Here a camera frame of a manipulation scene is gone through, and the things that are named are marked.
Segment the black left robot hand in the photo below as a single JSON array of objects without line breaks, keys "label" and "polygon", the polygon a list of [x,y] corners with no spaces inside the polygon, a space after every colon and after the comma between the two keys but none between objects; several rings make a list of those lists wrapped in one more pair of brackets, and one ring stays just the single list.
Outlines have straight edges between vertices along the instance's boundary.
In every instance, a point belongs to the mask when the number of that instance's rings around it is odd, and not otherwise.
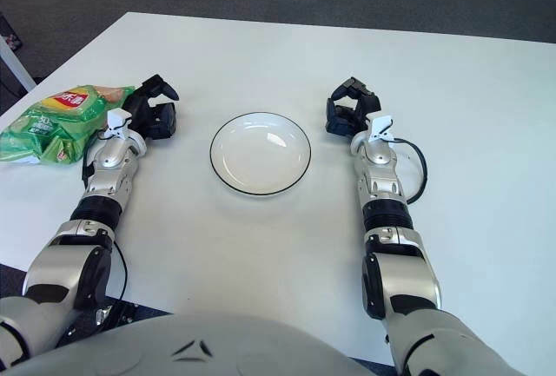
[{"label": "black left robot hand", "polygon": [[[165,96],[170,102],[151,106],[149,99],[158,96]],[[131,114],[129,128],[144,140],[168,139],[176,130],[175,102],[178,100],[177,92],[159,75],[153,75],[126,98],[122,109]]]}]

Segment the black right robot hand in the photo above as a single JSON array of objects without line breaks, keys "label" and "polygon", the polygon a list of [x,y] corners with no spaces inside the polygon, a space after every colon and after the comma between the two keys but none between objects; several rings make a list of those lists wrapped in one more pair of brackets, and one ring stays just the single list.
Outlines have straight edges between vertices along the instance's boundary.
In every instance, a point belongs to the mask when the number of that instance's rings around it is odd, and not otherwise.
[{"label": "black right robot hand", "polygon": [[[339,105],[337,102],[344,97],[355,100],[355,107]],[[363,82],[350,77],[327,99],[325,129],[334,135],[353,137],[367,129],[367,115],[378,111],[381,111],[379,97]]]}]

